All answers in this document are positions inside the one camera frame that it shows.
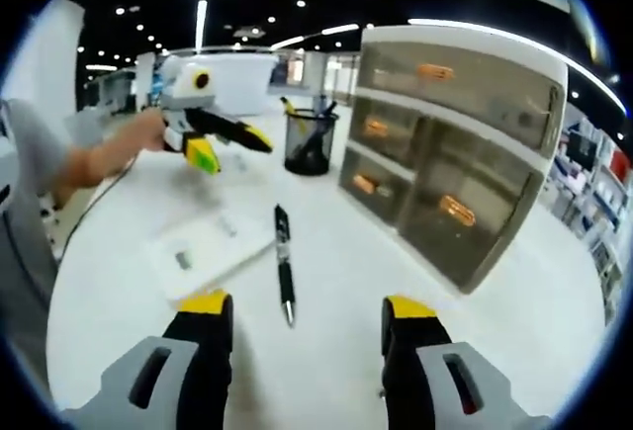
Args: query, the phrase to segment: person's hand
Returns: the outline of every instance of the person's hand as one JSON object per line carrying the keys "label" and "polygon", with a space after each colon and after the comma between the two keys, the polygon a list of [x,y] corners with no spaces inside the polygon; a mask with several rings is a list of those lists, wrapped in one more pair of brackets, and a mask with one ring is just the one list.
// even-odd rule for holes
{"label": "person's hand", "polygon": [[165,121],[160,109],[157,107],[145,109],[134,116],[132,124],[142,148],[150,151],[162,151]]}

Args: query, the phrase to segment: gray sleeve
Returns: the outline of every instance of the gray sleeve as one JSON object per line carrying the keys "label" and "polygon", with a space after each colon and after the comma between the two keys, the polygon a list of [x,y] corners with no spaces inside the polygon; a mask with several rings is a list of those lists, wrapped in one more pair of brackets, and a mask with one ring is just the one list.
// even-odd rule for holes
{"label": "gray sleeve", "polygon": [[18,151],[28,163],[28,171],[23,173],[32,176],[38,194],[43,194],[63,169],[71,147],[54,134],[29,102],[13,99],[8,104]]}

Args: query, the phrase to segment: person's arm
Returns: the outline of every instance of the person's arm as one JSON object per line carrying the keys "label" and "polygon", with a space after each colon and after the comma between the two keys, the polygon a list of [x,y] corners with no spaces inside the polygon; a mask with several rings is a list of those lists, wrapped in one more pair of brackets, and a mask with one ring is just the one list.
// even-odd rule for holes
{"label": "person's arm", "polygon": [[102,144],[91,149],[71,148],[55,179],[57,187],[90,188],[121,172],[144,148],[162,149],[165,124],[158,109],[147,109]]}
{"label": "person's arm", "polygon": [[23,173],[33,178],[39,195],[61,191],[69,197],[72,191],[96,186],[122,170],[143,148],[162,149],[165,125],[157,109],[135,114],[114,137],[83,149],[64,143],[29,102],[12,99],[8,107],[18,151],[24,157]]}

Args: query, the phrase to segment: glass partition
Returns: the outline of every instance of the glass partition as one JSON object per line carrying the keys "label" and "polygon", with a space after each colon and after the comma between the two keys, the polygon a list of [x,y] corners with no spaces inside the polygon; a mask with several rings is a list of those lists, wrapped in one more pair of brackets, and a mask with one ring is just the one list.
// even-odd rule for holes
{"label": "glass partition", "polygon": [[276,51],[275,53],[279,55],[279,62],[273,69],[270,84],[272,86],[303,86],[305,54],[300,51]]}
{"label": "glass partition", "polygon": [[351,106],[356,91],[360,55],[357,53],[330,56],[327,59],[323,91],[339,104]]}

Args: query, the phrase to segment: white table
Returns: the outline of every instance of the white table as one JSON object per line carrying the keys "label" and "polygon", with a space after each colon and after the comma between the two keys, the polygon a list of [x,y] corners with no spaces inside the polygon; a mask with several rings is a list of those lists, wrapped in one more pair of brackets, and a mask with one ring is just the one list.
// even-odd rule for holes
{"label": "white table", "polygon": [[176,155],[144,153],[86,217],[59,272],[48,322],[59,408],[84,404],[112,362],[143,337],[162,334],[176,310],[152,280],[142,245],[218,199],[240,202],[271,227],[274,204],[286,209],[298,303],[289,329],[272,250],[222,283],[235,308],[227,429],[386,428],[377,396],[380,311],[382,298],[395,293],[437,309],[454,341],[469,341],[509,377],[527,412],[561,408],[604,333],[597,274],[562,224],[537,205],[490,277],[456,297],[338,190],[348,113],[337,128],[334,171],[322,178],[283,169],[281,116],[253,122],[276,140],[274,153],[230,146],[222,156],[239,152],[258,174],[244,179],[227,168],[206,178]]}

